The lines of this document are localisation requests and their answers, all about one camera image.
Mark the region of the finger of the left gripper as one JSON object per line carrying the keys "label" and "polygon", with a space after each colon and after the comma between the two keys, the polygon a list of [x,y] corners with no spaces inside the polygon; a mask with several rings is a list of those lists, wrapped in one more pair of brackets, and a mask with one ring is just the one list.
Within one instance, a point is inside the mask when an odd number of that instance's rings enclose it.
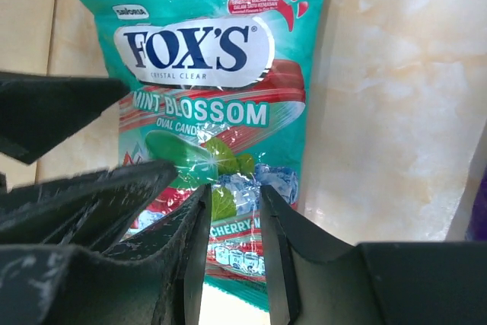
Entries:
{"label": "finger of the left gripper", "polygon": [[32,164],[129,93],[115,78],[1,73],[1,153]]}
{"label": "finger of the left gripper", "polygon": [[1,195],[1,243],[103,253],[176,177],[170,162],[156,160],[14,188]]}

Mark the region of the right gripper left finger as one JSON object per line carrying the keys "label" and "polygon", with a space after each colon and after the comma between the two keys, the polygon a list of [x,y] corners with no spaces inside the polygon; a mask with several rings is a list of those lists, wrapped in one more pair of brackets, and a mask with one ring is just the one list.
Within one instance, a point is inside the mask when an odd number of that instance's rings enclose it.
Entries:
{"label": "right gripper left finger", "polygon": [[198,323],[211,213],[204,185],[105,253],[73,244],[2,246],[1,322]]}

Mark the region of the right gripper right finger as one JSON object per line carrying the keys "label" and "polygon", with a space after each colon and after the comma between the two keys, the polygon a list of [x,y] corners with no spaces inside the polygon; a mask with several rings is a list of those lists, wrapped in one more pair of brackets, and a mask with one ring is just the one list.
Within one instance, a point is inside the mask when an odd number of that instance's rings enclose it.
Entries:
{"label": "right gripper right finger", "polygon": [[484,324],[483,242],[347,244],[260,190],[273,324]]}

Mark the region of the blue checkered paper bag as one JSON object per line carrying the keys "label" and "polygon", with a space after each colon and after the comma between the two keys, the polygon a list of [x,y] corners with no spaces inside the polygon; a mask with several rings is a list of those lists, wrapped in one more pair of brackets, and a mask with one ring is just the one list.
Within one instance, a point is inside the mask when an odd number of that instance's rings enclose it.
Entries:
{"label": "blue checkered paper bag", "polygon": [[[1,68],[104,76],[93,17],[79,0],[1,0]],[[111,106],[30,166],[2,155],[8,187],[115,166],[118,113],[118,106]]]}

